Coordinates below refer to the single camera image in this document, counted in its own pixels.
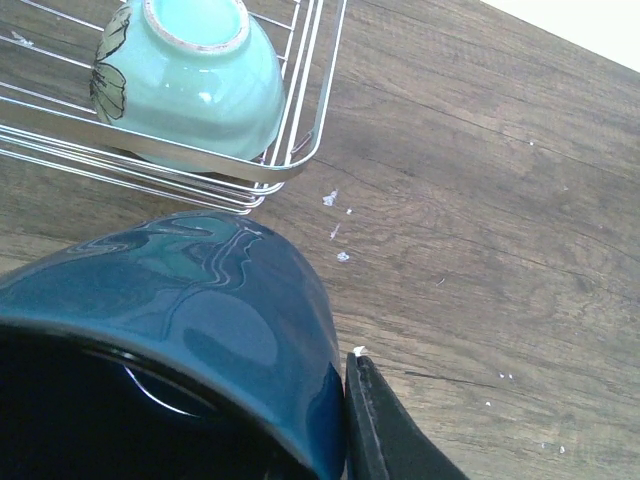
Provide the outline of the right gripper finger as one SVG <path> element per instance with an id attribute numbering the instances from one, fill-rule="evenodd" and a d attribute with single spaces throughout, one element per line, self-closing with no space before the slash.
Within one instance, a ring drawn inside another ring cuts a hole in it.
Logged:
<path id="1" fill-rule="evenodd" d="M 365 355 L 347 355 L 345 404 L 350 479 L 468 479 L 423 434 Z"/>

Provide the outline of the dark blue mug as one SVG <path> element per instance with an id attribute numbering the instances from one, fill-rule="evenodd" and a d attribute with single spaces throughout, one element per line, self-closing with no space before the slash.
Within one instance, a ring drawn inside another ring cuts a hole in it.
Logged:
<path id="1" fill-rule="evenodd" d="M 328 294 L 249 218 L 175 213 L 1 277 L 5 479 L 338 479 Z"/>

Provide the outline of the green floral bowl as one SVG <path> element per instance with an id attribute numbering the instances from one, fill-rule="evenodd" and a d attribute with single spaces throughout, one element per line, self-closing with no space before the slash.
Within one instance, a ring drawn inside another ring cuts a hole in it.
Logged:
<path id="1" fill-rule="evenodd" d="M 89 94 L 99 119 L 255 160 L 277 138 L 281 67 L 241 1 L 126 1 L 104 27 Z"/>

